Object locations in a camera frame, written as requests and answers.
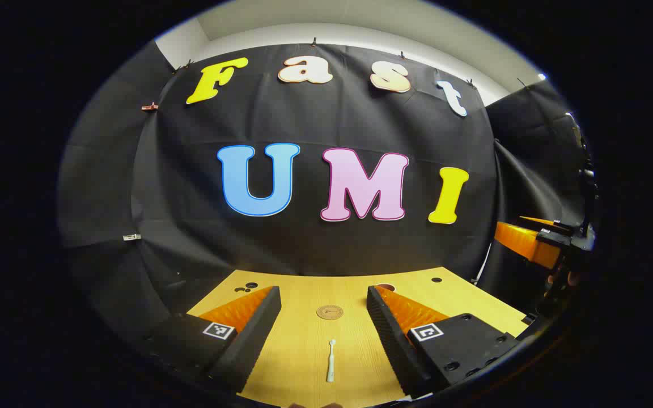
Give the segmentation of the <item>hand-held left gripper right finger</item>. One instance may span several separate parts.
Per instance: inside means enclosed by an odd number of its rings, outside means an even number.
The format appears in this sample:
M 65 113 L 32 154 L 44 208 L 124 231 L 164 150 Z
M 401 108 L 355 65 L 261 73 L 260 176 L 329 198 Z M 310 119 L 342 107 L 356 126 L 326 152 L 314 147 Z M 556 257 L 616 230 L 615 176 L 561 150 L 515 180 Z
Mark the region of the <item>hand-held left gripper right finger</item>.
M 422 397 L 492 365 L 518 339 L 471 313 L 448 317 L 384 287 L 367 289 L 366 309 L 402 391 Z

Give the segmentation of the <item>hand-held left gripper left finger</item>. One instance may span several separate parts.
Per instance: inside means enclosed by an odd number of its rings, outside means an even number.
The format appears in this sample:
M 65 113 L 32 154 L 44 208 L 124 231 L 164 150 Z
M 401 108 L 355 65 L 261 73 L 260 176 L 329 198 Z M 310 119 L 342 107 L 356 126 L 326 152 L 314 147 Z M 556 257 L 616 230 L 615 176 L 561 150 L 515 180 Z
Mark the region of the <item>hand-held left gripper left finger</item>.
M 281 309 L 280 288 L 264 287 L 198 316 L 174 315 L 148 331 L 142 347 L 189 383 L 240 393 Z

